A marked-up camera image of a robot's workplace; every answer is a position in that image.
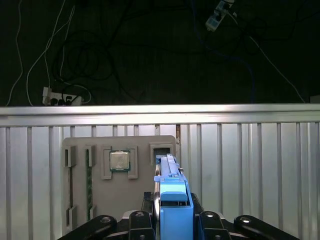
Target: corrugated metal wall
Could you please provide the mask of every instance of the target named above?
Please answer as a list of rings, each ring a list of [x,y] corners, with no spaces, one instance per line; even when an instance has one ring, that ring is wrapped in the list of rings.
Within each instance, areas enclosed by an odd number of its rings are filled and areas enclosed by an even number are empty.
[[[67,137],[172,135],[206,210],[256,216],[304,240],[319,236],[319,123],[0,128],[0,239],[61,236]]]

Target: metal panel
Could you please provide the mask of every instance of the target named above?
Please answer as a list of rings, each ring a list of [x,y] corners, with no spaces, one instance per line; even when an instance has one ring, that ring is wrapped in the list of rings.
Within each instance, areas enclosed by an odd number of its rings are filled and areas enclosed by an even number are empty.
[[[10,166],[7,165],[7,137],[6,136],[6,128],[0,128],[0,239],[10,238],[10,234],[7,233],[7,212],[8,207],[7,204],[10,203],[10,198],[8,198],[7,186],[10,186],[10,182],[8,181],[8,169]]]
[[[28,238],[29,221],[32,218],[32,202],[28,190],[32,185],[28,179],[28,128],[16,127],[10,130],[10,183],[11,183],[11,239]]]
[[[277,124],[262,124],[262,215],[263,220],[279,227],[278,142]]]
[[[172,135],[206,210],[317,240],[319,122],[311,104],[0,108],[0,239],[61,236],[65,138]]]
[[[239,188],[241,158],[237,124],[222,126],[222,214],[231,221],[240,214],[242,189]]]
[[[297,133],[295,123],[281,124],[283,230],[298,236]]]
[[[33,239],[43,240],[50,238],[51,209],[48,127],[32,128],[31,147]]]
[[[61,147],[64,139],[62,127],[49,128],[49,169],[50,169],[50,236],[56,240],[62,234],[62,181]]]
[[[203,124],[202,132],[202,206],[206,211],[222,212],[222,171],[218,157],[218,126]]]

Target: power strip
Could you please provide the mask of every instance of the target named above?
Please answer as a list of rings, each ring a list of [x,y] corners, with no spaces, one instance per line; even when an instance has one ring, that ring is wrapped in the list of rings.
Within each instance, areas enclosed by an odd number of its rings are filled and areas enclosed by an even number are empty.
[[[221,0],[216,6],[213,15],[211,15],[205,23],[208,31],[214,32],[219,27],[227,12],[235,3],[235,0]]]
[[[51,88],[43,87],[42,104],[46,106],[81,106],[81,96],[52,92]]]

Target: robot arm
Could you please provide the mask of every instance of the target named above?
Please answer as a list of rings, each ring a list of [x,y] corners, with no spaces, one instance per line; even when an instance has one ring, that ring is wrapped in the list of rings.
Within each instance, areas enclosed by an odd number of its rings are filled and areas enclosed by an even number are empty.
[[[154,193],[145,192],[141,210],[125,212],[117,222],[101,215],[59,240],[297,240],[253,216],[231,223],[204,211],[175,157],[156,157]]]

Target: silver screw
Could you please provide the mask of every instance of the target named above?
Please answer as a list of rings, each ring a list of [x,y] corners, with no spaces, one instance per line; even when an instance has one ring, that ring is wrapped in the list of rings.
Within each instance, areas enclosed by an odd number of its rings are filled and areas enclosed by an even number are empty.
[[[138,211],[135,215],[137,217],[142,217],[142,216],[144,216],[144,213],[142,211]]]
[[[214,213],[211,212],[211,211],[207,211],[207,212],[205,213],[205,215],[206,215],[208,218],[213,218]]]
[[[102,219],[100,220],[100,222],[103,223],[103,224],[106,224],[106,223],[108,223],[108,222],[110,222],[110,221],[111,221],[111,219],[110,219],[110,217],[108,217],[108,216],[105,216],[104,218],[102,218]]]
[[[243,222],[243,223],[245,223],[245,224],[248,224],[248,223],[251,222],[251,220],[250,220],[249,218],[244,217],[244,216],[240,218],[240,221]]]

